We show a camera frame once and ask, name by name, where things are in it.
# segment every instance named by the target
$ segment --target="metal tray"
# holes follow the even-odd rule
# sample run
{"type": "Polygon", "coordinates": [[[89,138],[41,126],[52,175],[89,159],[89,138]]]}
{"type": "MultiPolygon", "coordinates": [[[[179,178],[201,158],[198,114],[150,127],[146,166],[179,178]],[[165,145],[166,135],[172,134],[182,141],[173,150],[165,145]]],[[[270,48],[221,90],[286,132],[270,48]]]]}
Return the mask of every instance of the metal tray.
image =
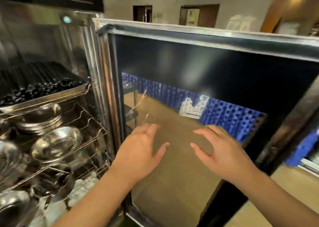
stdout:
{"type": "Polygon", "coordinates": [[[66,100],[68,96],[70,97],[75,97],[78,94],[81,94],[87,89],[87,85],[89,83],[85,83],[83,85],[77,86],[75,88],[70,88],[62,92],[54,93],[54,94],[49,94],[40,98],[32,99],[26,102],[22,102],[19,104],[14,104],[10,106],[4,106],[0,107],[0,111],[3,113],[7,113],[9,115],[18,115],[20,114],[23,110],[26,110],[29,107],[36,106],[36,105],[41,105],[45,104],[46,102],[51,102],[54,100],[66,100]]]}

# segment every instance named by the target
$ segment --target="floor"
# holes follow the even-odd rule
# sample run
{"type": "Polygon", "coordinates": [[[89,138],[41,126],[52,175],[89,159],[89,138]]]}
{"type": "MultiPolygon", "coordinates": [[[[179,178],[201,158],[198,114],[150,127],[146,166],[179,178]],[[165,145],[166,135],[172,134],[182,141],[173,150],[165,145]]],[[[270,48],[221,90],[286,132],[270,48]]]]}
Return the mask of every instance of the floor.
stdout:
{"type": "MultiPolygon", "coordinates": [[[[212,153],[212,147],[205,138],[192,132],[202,127],[197,120],[179,116],[174,109],[150,97],[141,100],[139,95],[137,125],[143,122],[161,125],[154,140],[154,151],[166,141],[171,144],[160,165],[132,190],[133,202],[145,216],[162,227],[194,227],[220,178],[197,159],[190,143],[198,144],[207,153],[212,153]]],[[[133,94],[125,95],[124,102],[133,107],[133,94]]],[[[285,165],[272,177],[319,213],[319,178],[285,165]]],[[[226,226],[271,225],[251,202],[247,202],[226,226]]]]}

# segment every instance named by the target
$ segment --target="finger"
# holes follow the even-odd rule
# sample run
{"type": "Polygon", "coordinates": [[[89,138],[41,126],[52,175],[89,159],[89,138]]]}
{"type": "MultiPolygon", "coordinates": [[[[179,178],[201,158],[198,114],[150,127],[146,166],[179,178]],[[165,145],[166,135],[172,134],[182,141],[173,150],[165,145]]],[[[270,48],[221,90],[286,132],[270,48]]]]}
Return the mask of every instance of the finger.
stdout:
{"type": "Polygon", "coordinates": [[[224,128],[222,128],[221,126],[211,124],[211,125],[207,125],[207,127],[209,129],[211,129],[212,131],[214,131],[218,135],[224,135],[224,134],[228,135],[228,132],[224,128]]]}
{"type": "Polygon", "coordinates": [[[147,129],[149,128],[150,124],[143,124],[142,126],[138,126],[136,127],[132,134],[135,134],[135,133],[145,133],[147,131],[147,129]]]}
{"type": "Polygon", "coordinates": [[[198,156],[198,158],[207,166],[211,167],[213,162],[213,157],[208,155],[206,152],[204,152],[201,148],[199,148],[198,145],[195,143],[191,143],[190,146],[194,148],[195,154],[198,156]]]}
{"type": "Polygon", "coordinates": [[[160,128],[157,124],[151,124],[150,127],[147,129],[146,134],[147,136],[151,137],[152,139],[155,137],[156,131],[160,128]]]}
{"type": "Polygon", "coordinates": [[[219,135],[218,135],[215,131],[212,131],[212,130],[207,129],[207,128],[206,128],[206,129],[193,130],[193,132],[194,132],[195,134],[201,134],[201,135],[205,136],[205,138],[208,139],[209,142],[212,143],[212,144],[213,144],[213,143],[218,139],[218,137],[219,137],[219,135]]]}
{"type": "Polygon", "coordinates": [[[166,153],[167,147],[169,146],[169,142],[164,143],[161,145],[161,147],[157,150],[156,154],[154,155],[154,165],[155,167],[160,163],[162,160],[163,156],[166,153]]]}

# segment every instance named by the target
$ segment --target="wire rack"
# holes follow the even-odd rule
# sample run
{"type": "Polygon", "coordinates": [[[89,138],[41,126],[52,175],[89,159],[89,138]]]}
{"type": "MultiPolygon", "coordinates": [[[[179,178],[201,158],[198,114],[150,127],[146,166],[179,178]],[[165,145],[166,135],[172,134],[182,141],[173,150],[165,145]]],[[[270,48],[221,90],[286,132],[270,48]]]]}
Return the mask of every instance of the wire rack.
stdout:
{"type": "MultiPolygon", "coordinates": [[[[32,110],[34,110],[35,106],[41,106],[49,102],[58,103],[62,109],[62,125],[59,127],[73,126],[78,128],[83,136],[82,142],[74,150],[61,157],[59,161],[45,166],[39,166],[37,164],[34,165],[35,161],[30,156],[30,150],[34,142],[41,136],[22,136],[18,133],[16,139],[13,141],[24,152],[26,163],[31,167],[27,167],[27,174],[23,177],[23,179],[19,179],[14,185],[2,190],[1,193],[11,190],[27,190],[24,187],[29,186],[28,183],[31,182],[32,178],[52,167],[56,163],[68,163],[71,165],[73,162],[80,162],[73,171],[76,179],[82,180],[83,187],[89,181],[87,179],[88,175],[94,174],[97,180],[102,177],[102,175],[109,169],[112,159],[107,152],[109,145],[107,131],[103,125],[92,116],[92,109],[94,109],[94,106],[88,103],[89,100],[86,100],[86,94],[89,94],[90,91],[95,88],[97,87],[95,87],[94,84],[90,84],[84,92],[68,95],[56,100],[41,102],[32,106],[32,110]],[[85,152],[86,157],[81,159],[81,161],[78,161],[79,159],[77,159],[77,154],[81,152],[85,152]]],[[[23,113],[19,112],[14,115],[10,114],[7,115],[7,118],[11,119],[32,111],[28,108],[19,110],[23,110],[23,113]]],[[[50,212],[43,212],[42,216],[38,218],[37,221],[40,221],[50,212]]]]}

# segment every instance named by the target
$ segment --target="white object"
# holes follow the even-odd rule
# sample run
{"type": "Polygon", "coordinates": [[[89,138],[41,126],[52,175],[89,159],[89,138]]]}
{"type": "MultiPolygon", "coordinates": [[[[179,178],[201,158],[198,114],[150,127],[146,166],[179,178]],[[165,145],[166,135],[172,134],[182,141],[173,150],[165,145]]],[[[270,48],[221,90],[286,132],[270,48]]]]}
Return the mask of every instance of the white object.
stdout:
{"type": "Polygon", "coordinates": [[[201,95],[199,97],[199,102],[195,107],[192,106],[193,101],[190,98],[186,98],[181,104],[179,115],[199,119],[206,107],[209,97],[201,95]]]}

